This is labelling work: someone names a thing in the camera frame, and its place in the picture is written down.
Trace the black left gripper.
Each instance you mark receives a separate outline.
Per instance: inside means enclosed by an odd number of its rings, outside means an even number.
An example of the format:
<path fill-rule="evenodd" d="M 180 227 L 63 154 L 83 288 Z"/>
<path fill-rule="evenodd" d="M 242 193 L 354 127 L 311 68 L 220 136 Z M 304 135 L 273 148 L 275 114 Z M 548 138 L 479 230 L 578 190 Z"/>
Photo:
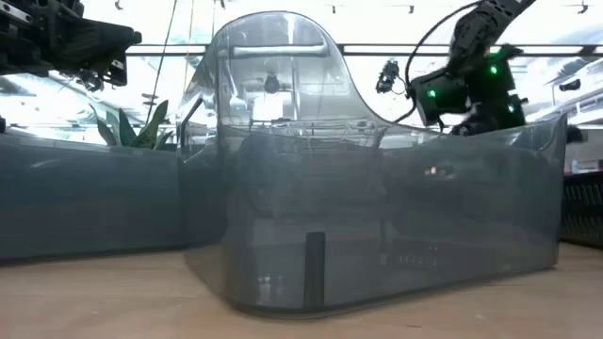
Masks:
<path fill-rule="evenodd" d="M 107 82 L 127 85 L 126 50 L 141 43 L 130 26 L 55 15 L 44 23 L 44 59 L 36 1 L 1 0 L 1 75 L 48 76 L 57 71 L 107 69 Z"/>

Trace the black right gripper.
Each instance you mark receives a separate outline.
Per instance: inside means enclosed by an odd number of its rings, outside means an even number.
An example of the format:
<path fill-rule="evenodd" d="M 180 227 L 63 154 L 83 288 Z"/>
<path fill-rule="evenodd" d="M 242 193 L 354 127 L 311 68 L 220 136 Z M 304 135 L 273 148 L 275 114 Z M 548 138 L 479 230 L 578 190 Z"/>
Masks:
<path fill-rule="evenodd" d="M 514 94 L 479 103 L 475 105 L 474 112 L 452 127 L 450 133 L 454 136 L 470 137 L 523 126 L 526 124 L 523 104 L 527 102 L 527 98 Z"/>

